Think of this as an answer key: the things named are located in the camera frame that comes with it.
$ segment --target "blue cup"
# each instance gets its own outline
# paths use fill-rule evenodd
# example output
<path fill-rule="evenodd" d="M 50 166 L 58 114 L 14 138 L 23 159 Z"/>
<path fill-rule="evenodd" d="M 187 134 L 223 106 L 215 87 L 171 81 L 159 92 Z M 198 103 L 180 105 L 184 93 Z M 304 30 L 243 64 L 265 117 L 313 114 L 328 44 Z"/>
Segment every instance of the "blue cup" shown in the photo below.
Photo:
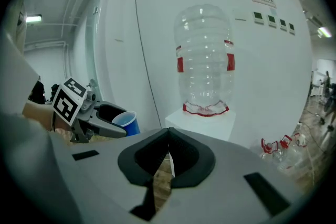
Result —
<path fill-rule="evenodd" d="M 127 136 L 140 134 L 136 113 L 127 111 L 116 116 L 112 123 L 123 127 L 127 131 Z"/>

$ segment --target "large water jug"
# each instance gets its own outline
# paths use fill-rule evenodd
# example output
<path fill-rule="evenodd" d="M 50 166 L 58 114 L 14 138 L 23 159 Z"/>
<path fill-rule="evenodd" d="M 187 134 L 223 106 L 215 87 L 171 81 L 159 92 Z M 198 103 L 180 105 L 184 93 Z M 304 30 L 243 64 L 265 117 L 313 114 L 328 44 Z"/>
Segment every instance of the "large water jug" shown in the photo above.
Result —
<path fill-rule="evenodd" d="M 182 11 L 174 25 L 183 110 L 214 116 L 229 110 L 235 58 L 228 17 L 216 6 Z"/>

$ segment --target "person's arm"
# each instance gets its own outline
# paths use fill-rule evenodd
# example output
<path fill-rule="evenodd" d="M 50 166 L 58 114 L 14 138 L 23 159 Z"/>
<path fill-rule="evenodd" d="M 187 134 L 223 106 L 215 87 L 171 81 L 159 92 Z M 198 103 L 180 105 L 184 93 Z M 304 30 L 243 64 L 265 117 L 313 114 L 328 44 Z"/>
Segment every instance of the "person's arm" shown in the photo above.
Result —
<path fill-rule="evenodd" d="M 23 116 L 28 119 L 38 121 L 46 130 L 51 129 L 54 111 L 51 105 L 37 104 L 27 100 L 22 112 Z M 63 121 L 57 114 L 55 118 L 55 129 L 64 129 L 71 131 L 71 127 Z"/>

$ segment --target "floor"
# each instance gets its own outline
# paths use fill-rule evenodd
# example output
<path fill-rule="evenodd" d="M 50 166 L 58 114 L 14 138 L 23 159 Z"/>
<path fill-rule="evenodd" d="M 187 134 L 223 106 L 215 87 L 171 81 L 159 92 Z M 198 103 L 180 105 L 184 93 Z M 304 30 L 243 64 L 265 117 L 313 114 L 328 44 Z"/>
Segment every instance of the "floor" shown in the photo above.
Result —
<path fill-rule="evenodd" d="M 333 132 L 328 132 L 327 130 L 331 115 L 326 118 L 325 125 L 319 123 L 319 115 L 324 115 L 322 111 L 323 106 L 319 104 L 318 98 L 310 97 L 307 100 L 300 119 L 302 126 L 297 127 L 293 131 L 293 135 L 299 132 L 306 136 L 308 142 L 305 148 L 304 158 L 302 162 L 296 166 L 287 169 L 285 172 L 282 171 L 292 178 L 305 193 L 312 190 L 314 185 L 324 176 L 331 162 L 332 153 L 336 144 L 336 128 Z M 63 132 L 62 130 L 57 131 L 63 135 L 69 145 L 72 144 L 69 142 L 71 133 Z M 111 140 L 111 138 L 94 136 L 90 142 L 106 140 Z M 171 180 L 172 173 L 169 155 L 167 155 L 154 176 L 154 199 L 157 211 L 160 210 L 171 193 Z"/>

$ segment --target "white pedestal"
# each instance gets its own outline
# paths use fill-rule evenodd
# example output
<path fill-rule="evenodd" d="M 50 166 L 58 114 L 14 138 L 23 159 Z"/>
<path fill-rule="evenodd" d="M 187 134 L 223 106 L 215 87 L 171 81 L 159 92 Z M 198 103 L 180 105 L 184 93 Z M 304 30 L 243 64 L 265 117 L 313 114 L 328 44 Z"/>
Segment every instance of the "white pedestal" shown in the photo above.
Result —
<path fill-rule="evenodd" d="M 202 117 L 184 112 L 182 108 L 166 117 L 166 128 L 174 127 L 187 131 L 204 134 L 213 138 L 228 141 L 231 135 L 236 113 L 229 110 L 222 115 L 213 117 Z M 175 177 L 173 158 L 170 157 L 172 175 Z"/>

